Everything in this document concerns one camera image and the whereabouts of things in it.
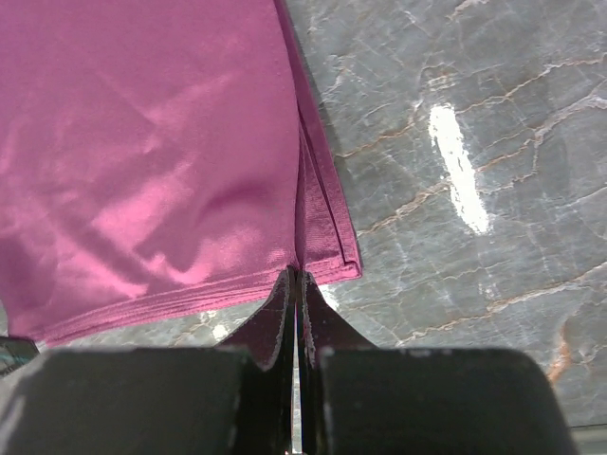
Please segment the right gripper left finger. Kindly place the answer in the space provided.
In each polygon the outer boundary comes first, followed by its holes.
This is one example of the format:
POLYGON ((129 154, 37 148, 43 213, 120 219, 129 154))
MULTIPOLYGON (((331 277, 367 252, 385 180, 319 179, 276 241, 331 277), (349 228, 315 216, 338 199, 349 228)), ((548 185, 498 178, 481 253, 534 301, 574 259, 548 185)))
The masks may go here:
POLYGON ((49 350, 1 386, 5 454, 286 454, 296 274, 213 347, 49 350))

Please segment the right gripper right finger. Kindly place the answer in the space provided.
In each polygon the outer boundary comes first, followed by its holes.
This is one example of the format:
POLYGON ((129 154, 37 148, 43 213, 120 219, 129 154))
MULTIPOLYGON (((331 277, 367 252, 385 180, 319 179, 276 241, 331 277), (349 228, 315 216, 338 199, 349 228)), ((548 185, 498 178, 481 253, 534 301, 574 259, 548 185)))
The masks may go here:
POLYGON ((536 362, 504 348, 381 349, 296 284, 307 454, 574 454, 536 362))

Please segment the purple cloth napkin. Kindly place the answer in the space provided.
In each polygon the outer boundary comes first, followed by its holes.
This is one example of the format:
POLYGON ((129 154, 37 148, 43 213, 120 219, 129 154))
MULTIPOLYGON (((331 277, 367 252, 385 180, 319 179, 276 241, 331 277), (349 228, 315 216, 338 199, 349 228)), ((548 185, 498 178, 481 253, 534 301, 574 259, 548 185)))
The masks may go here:
POLYGON ((1 5, 1 301, 47 345, 361 260, 281 1, 1 5))

